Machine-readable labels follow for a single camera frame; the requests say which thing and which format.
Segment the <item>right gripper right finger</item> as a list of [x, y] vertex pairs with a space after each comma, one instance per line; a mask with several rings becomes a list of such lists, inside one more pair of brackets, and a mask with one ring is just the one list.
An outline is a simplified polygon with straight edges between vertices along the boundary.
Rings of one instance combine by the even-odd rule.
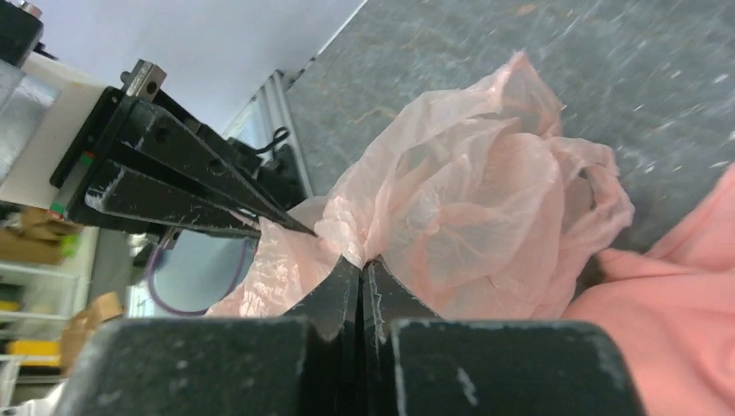
[[362, 271], [371, 415], [642, 415], [619, 348], [580, 321], [444, 320], [381, 260]]

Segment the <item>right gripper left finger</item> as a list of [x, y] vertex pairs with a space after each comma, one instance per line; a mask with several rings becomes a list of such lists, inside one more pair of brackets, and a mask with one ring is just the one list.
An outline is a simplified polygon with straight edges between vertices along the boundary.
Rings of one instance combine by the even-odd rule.
[[285, 314], [144, 318], [97, 329], [59, 415], [359, 415], [360, 271], [340, 259]]

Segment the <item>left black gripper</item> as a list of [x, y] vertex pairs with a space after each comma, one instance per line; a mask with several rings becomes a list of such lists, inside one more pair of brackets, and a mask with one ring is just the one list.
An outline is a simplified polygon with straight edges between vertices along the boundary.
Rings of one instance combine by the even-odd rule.
[[259, 237], [267, 218], [313, 232], [288, 213], [300, 203], [295, 182], [263, 169], [254, 149], [114, 87], [103, 90], [50, 184], [59, 189], [51, 213], [109, 230]]

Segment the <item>translucent pink plastic trash bag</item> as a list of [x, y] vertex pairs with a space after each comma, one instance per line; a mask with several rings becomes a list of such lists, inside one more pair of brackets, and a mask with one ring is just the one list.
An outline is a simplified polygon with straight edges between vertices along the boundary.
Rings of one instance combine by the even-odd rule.
[[588, 260], [633, 220], [614, 151], [562, 134], [562, 103], [518, 52], [406, 105], [324, 196], [262, 219], [245, 279], [210, 316], [283, 314], [339, 259], [381, 257], [438, 315], [556, 319]]

